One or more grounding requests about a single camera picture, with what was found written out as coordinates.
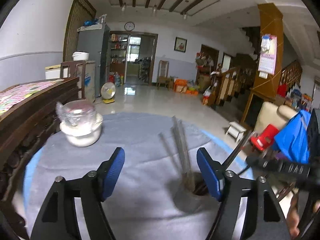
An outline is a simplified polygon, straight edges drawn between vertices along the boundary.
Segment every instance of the screw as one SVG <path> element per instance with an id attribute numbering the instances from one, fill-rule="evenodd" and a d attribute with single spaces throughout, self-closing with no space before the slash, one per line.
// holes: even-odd
<path id="1" fill-rule="evenodd" d="M 227 177 L 230 177 L 230 178 L 232 178 L 235 175 L 235 173 L 233 171 L 226 171 L 225 174 Z"/>
<path id="2" fill-rule="evenodd" d="M 261 183 L 265 183 L 267 181 L 267 179 L 263 176 L 260 176 L 258 177 L 258 180 L 261 182 Z"/>
<path id="3" fill-rule="evenodd" d="M 57 177 L 54 179 L 55 182 L 60 182 L 60 181 L 62 181 L 62 180 L 63 180 L 63 177 L 62 177 L 62 176 L 57 176 Z"/>
<path id="4" fill-rule="evenodd" d="M 90 178 L 95 177 L 96 175 L 97 175 L 97 172 L 96 172 L 96 171 L 89 171 L 89 172 L 88 172 L 88 176 L 89 176 Z"/>

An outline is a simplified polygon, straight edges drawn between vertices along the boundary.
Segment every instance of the framed picture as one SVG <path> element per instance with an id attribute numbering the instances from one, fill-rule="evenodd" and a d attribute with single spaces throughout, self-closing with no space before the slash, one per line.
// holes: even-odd
<path id="1" fill-rule="evenodd" d="M 174 43 L 174 50 L 186 52 L 187 40 L 183 38 L 176 37 L 176 42 Z"/>

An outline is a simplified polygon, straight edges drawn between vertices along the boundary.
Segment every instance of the wall clock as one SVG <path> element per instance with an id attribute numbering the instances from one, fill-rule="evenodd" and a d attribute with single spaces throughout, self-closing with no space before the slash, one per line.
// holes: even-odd
<path id="1" fill-rule="evenodd" d="M 124 25 L 124 28 L 126 31 L 133 31 L 134 29 L 134 23 L 133 22 L 127 22 L 125 25 Z"/>

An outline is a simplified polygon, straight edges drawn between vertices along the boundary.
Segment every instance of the white stool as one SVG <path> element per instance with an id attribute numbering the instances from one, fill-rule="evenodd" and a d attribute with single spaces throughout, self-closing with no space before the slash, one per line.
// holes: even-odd
<path id="1" fill-rule="evenodd" d="M 236 142 L 238 142 L 239 140 L 242 139 L 245 131 L 246 131 L 246 129 L 244 127 L 242 127 L 241 125 L 239 125 L 238 123 L 230 122 L 229 129 L 226 132 L 226 135 L 231 134 L 234 138 L 236 138 Z"/>

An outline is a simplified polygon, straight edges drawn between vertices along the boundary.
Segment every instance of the white bowl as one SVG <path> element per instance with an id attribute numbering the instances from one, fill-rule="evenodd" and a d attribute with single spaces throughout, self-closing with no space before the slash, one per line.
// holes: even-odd
<path id="1" fill-rule="evenodd" d="M 73 60 L 88 60 L 89 53 L 76 51 L 74 54 L 72 54 L 72 58 L 73 58 Z"/>
<path id="2" fill-rule="evenodd" d="M 94 144 L 99 139 L 102 128 L 102 120 L 102 115 L 97 114 L 97 121 L 92 126 L 91 131 L 71 128 L 67 126 L 65 122 L 60 123 L 60 129 L 66 135 L 67 140 L 72 145 L 77 147 L 87 147 Z"/>

